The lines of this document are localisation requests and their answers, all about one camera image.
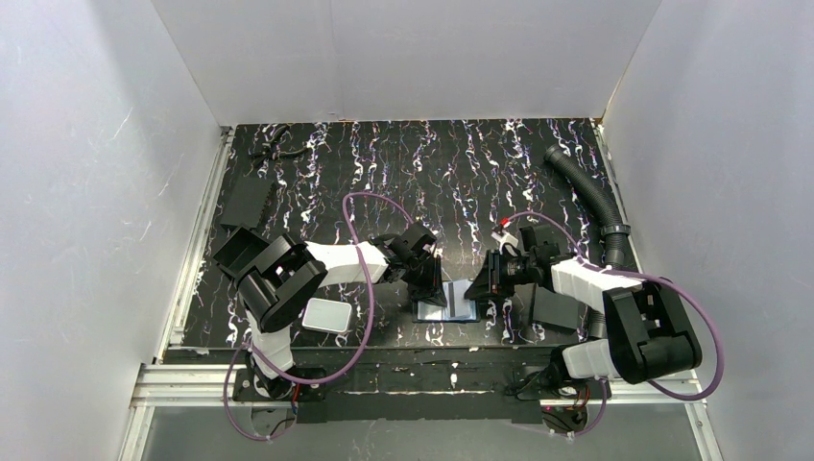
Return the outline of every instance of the white wall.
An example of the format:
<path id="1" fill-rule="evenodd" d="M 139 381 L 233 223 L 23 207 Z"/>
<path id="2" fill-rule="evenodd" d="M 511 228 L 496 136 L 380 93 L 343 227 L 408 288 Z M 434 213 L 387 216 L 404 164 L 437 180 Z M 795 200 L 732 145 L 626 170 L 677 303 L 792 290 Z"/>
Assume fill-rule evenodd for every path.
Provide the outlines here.
<path id="1" fill-rule="evenodd" d="M 0 459 L 115 459 L 219 128 L 149 1 L 20 1 L 0 139 Z"/>
<path id="2" fill-rule="evenodd" d="M 814 456 L 812 82 L 811 2 L 664 0 L 606 118 L 645 268 L 723 331 L 727 459 Z"/>
<path id="3" fill-rule="evenodd" d="M 659 0 L 153 0 L 222 125 L 598 117 Z"/>

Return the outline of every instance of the floor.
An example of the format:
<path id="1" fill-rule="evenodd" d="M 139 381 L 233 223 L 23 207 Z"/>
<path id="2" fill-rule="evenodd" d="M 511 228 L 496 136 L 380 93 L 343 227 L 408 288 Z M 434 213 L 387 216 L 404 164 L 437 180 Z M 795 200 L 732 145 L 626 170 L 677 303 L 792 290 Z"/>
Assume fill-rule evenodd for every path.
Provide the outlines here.
<path id="1" fill-rule="evenodd" d="M 240 424 L 250 427 L 248 410 L 237 413 Z M 267 430 L 260 421 L 255 424 L 258 431 Z M 297 425 L 269 446 L 241 437 L 229 427 L 223 408 L 158 408 L 142 459 L 705 459 L 683 405 L 609 405 L 603 422 L 573 442 L 542 430 L 542 425 L 495 420 L 348 421 Z"/>
<path id="2" fill-rule="evenodd" d="M 251 154 L 273 130 L 271 125 L 236 128 L 218 210 L 189 306 L 183 347 L 232 348 L 246 337 L 246 314 L 235 305 L 233 286 L 211 260 L 227 239 L 220 217 L 242 176 L 276 184 L 268 218 L 260 226 L 269 238 L 291 232 L 317 243 L 348 243 L 350 236 L 340 206 L 346 193 L 370 190 L 402 202 L 437 233 L 444 279 L 474 278 L 485 251 L 495 247 L 491 228 L 502 217 L 525 209 L 542 211 L 564 223 L 592 259 L 601 257 L 595 219 L 570 185 L 542 166 L 541 158 L 548 146 L 557 143 L 612 193 L 593 126 L 587 119 L 295 124 L 282 137 L 281 150 L 294 151 L 303 145 L 313 150 L 301 158 L 255 166 Z M 353 213 L 361 235 L 402 229 L 402 217 L 375 201 L 357 200 Z M 632 257 L 628 263 L 634 265 Z M 364 305 L 367 294 L 356 285 L 327 287 L 317 296 Z M 484 306 L 482 321 L 472 324 L 414 323 L 403 283 L 378 285 L 376 300 L 370 347 L 551 347 L 577 341 L 576 334 L 530 321 L 532 297 L 528 288 L 518 290 L 507 303 Z M 366 320 L 367 312 L 357 309 L 355 328 L 339 336 L 306 330 L 297 322 L 293 347 L 356 346 Z"/>

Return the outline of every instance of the black corrugated hose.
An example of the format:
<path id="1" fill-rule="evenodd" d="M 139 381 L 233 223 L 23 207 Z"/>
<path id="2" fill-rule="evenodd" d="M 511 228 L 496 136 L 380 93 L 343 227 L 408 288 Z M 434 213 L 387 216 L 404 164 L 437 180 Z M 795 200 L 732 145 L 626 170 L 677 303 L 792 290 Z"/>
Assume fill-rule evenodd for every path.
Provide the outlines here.
<path id="1" fill-rule="evenodd" d="M 555 144 L 549 147 L 543 159 L 551 164 L 554 171 L 571 181 L 580 200 L 587 203 L 599 219 L 605 238 L 605 264 L 614 269 L 622 267 L 625 263 L 625 240 L 631 228 L 622 222 L 616 202 L 560 146 Z M 590 313 L 588 336 L 605 337 L 605 316 L 592 309 Z"/>

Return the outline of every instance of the white plastic casing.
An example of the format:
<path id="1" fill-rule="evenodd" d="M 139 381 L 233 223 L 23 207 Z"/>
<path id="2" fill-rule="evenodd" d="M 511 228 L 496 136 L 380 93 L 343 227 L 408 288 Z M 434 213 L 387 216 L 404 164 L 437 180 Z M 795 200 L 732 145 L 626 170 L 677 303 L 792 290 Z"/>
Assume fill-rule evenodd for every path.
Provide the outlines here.
<path id="1" fill-rule="evenodd" d="M 302 327 L 325 333 L 344 333 L 350 328 L 353 306 L 338 301 L 311 298 L 302 314 Z"/>
<path id="2" fill-rule="evenodd" d="M 568 374 L 574 378 L 619 377 L 611 360 L 611 346 L 607 339 L 589 341 L 563 351 Z"/>
<path id="3" fill-rule="evenodd" d="M 320 245 L 313 242 L 305 242 L 305 245 L 308 252 L 324 264 L 328 271 L 320 286 L 365 282 L 365 272 L 359 264 L 355 245 Z M 378 282 L 387 271 L 387 259 L 370 242 L 360 243 L 359 249 L 362 250 L 362 256 L 368 265 L 372 282 Z"/>
<path id="4" fill-rule="evenodd" d="M 275 331 L 274 333 L 261 333 L 260 328 L 257 327 L 257 321 L 254 316 L 247 310 L 249 317 L 249 327 L 251 328 L 251 341 L 253 348 L 263 353 L 272 363 L 275 364 L 283 372 L 287 371 L 294 366 L 294 357 L 291 355 L 291 326 Z M 254 361 L 260 367 L 263 375 L 269 379 L 277 377 L 271 368 L 266 366 L 262 360 L 255 357 Z"/>
<path id="5" fill-rule="evenodd" d="M 551 266 L 551 276 L 555 292 L 570 296 L 602 313 L 605 313 L 603 291 L 641 285 L 639 280 L 611 276 L 588 269 L 576 258 Z"/>
<path id="6" fill-rule="evenodd" d="M 497 248 L 498 248 L 498 249 L 499 249 L 501 252 L 503 251 L 503 247 L 504 247 L 504 246 L 505 246 L 507 243 L 508 243 L 509 245 L 511 245 L 512 247 L 515 247 L 515 248 L 520 248 L 520 247 L 519 247 L 520 242 L 517 240 L 517 237 L 515 237 L 514 235 L 511 235 L 510 233 L 506 232 L 505 230 L 503 231 L 503 233 L 497 233 L 497 232 L 493 231 L 493 232 L 491 233 L 491 238 L 493 238 L 493 239 L 495 239 L 495 240 L 497 241 L 497 243 L 498 243 L 498 245 L 499 245 Z M 511 254 L 512 254 L 512 255 L 514 255 L 514 256 L 517 256 L 517 255 L 515 254 L 516 252 L 515 252 L 515 251 L 513 251 L 513 250 L 509 250 L 509 253 L 511 253 Z"/>

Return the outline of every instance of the purple cable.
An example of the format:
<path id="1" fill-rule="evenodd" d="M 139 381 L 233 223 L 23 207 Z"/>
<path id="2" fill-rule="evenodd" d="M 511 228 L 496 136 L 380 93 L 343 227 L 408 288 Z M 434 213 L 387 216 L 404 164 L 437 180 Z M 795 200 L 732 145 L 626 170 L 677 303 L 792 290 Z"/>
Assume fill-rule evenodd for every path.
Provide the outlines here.
<path id="1" fill-rule="evenodd" d="M 409 222 L 411 224 L 413 223 L 412 216 L 410 216 L 410 213 L 408 213 L 407 210 L 404 209 L 403 206 L 399 205 L 398 203 L 394 202 L 393 200 L 390 200 L 387 197 L 384 197 L 382 195 L 374 194 L 372 192 L 351 192 L 351 193 L 347 194 L 344 199 L 342 199 L 342 212 L 343 212 L 343 214 L 345 214 L 345 222 L 347 224 L 347 228 L 350 230 L 350 236 L 353 238 L 353 244 L 356 245 L 356 254 L 359 255 L 359 264 L 362 265 L 362 271 L 365 273 L 365 283 L 368 286 L 368 300 L 369 300 L 368 301 L 368 322 L 365 325 L 365 334 L 364 334 L 364 336 L 362 336 L 362 342 L 359 344 L 359 349 L 356 350 L 356 352 L 353 354 L 353 357 L 350 358 L 350 360 L 347 362 L 347 364 L 345 364 L 344 367 L 339 369 L 339 371 L 337 371 L 336 373 L 334 373 L 331 376 L 321 377 L 321 378 L 318 378 L 318 379 L 305 379 L 305 378 L 302 378 L 302 377 L 289 375 L 289 374 L 283 372 L 282 370 L 280 370 L 274 363 L 272 363 L 271 360 L 268 359 L 268 357 L 263 355 L 263 353 L 261 351 L 252 349 L 251 353 L 253 353 L 256 358 L 259 358 L 261 362 L 266 364 L 267 367 L 271 368 L 272 371 L 274 371 L 278 375 L 282 376 L 283 378 L 288 379 L 289 381 L 295 382 L 297 384 L 305 384 L 305 385 L 325 384 L 327 382 L 330 382 L 330 381 L 344 375 L 345 373 L 347 373 L 348 370 L 353 368 L 353 365 L 356 365 L 356 362 L 359 361 L 359 357 L 362 356 L 362 352 L 365 350 L 365 347 L 368 345 L 368 340 L 371 338 L 371 332 L 373 331 L 373 312 L 374 312 L 375 307 L 376 307 L 375 296 L 373 295 L 373 281 L 372 281 L 372 278 L 371 278 L 371 272 L 368 270 L 368 264 L 367 264 L 367 262 L 365 262 L 365 257 L 362 256 L 362 250 L 360 250 L 359 247 L 358 247 L 358 245 L 359 245 L 359 235 L 356 234 L 356 229 L 353 227 L 353 222 L 350 220 L 350 214 L 347 212 L 347 202 L 351 198 L 358 197 L 358 196 L 373 197 L 374 199 L 383 200 L 383 201 L 389 203 L 390 205 L 394 206 L 399 211 L 401 211 L 401 213 L 404 215 L 404 217 L 407 218 L 407 222 Z"/>
<path id="2" fill-rule="evenodd" d="M 294 425 L 297 423 L 297 421 L 295 420 L 293 424 L 291 424 L 287 428 L 283 429 L 282 432 L 277 432 L 277 433 L 269 434 L 269 435 L 266 435 L 266 436 L 254 435 L 254 434 L 249 433 L 246 430 L 244 430 L 243 427 L 241 427 L 237 423 L 237 420 L 234 419 L 234 415 L 231 413 L 231 408 L 229 408 L 229 406 L 228 406 L 229 377 L 231 376 L 232 370 L 234 370 L 234 364 L 237 362 L 237 356 L 240 354 L 240 351 L 242 351 L 243 349 L 246 348 L 246 346 L 247 346 L 246 343 L 243 343 L 240 346 L 238 346 L 238 348 L 234 350 L 234 355 L 231 357 L 231 360 L 229 361 L 229 368 L 227 369 L 227 378 L 226 378 L 226 380 L 224 380 L 224 409 L 227 412 L 227 417 L 229 418 L 229 422 L 234 427 L 234 429 L 237 430 L 240 433 L 240 435 L 246 437 L 247 439 L 255 440 L 257 442 L 272 441 L 272 440 L 276 439 L 277 437 L 281 437 L 283 434 L 285 434 L 286 432 L 291 430 L 291 428 L 294 427 Z"/>
<path id="3" fill-rule="evenodd" d="M 695 298 L 692 297 L 692 295 L 690 295 L 686 290 L 684 290 L 677 284 L 673 283 L 672 281 L 662 279 L 661 277 L 651 276 L 648 274 L 640 274 L 638 272 L 618 271 L 615 269 L 603 269 L 592 264 L 589 260 L 587 260 L 583 252 L 580 251 L 580 248 L 577 245 L 577 241 L 574 240 L 574 237 L 572 237 L 571 234 L 563 226 L 561 226 L 552 218 L 542 213 L 537 213 L 536 211 L 520 211 L 519 213 L 515 213 L 512 216 L 506 218 L 504 222 L 512 221 L 519 216 L 536 216 L 557 228 L 560 232 L 562 232 L 565 235 L 565 237 L 567 237 L 568 241 L 574 246 L 574 248 L 576 248 L 580 262 L 582 262 L 583 265 L 585 265 L 588 269 L 597 272 L 601 271 L 604 274 L 610 274 L 612 276 L 621 276 L 631 279 L 643 279 L 654 283 L 658 283 L 660 285 L 666 286 L 667 288 L 670 288 L 671 290 L 675 291 L 680 297 L 684 298 L 687 301 L 687 303 L 689 303 L 689 305 L 691 305 L 692 308 L 695 309 L 696 312 L 698 312 L 698 315 L 700 315 L 701 319 L 704 320 L 706 327 L 709 328 L 709 333 L 712 335 L 712 343 L 715 345 L 715 357 L 716 357 L 715 374 L 712 376 L 712 381 L 709 383 L 706 389 L 702 390 L 698 394 L 691 395 L 677 394 L 665 388 L 661 384 L 658 384 L 654 380 L 650 380 L 647 382 L 649 382 L 656 389 L 659 389 L 661 393 L 664 394 L 665 396 L 672 397 L 673 399 L 682 401 L 695 401 L 705 399 L 706 397 L 709 397 L 713 392 L 715 392 L 716 389 L 718 389 L 718 385 L 721 384 L 721 379 L 724 377 L 724 363 L 725 363 L 724 345 L 723 342 L 721 341 L 721 332 L 718 330 L 718 327 L 715 325 L 715 322 L 712 320 L 712 317 L 710 317 L 709 314 L 706 313 L 704 308 L 701 307 L 701 304 L 698 301 L 696 301 Z"/>

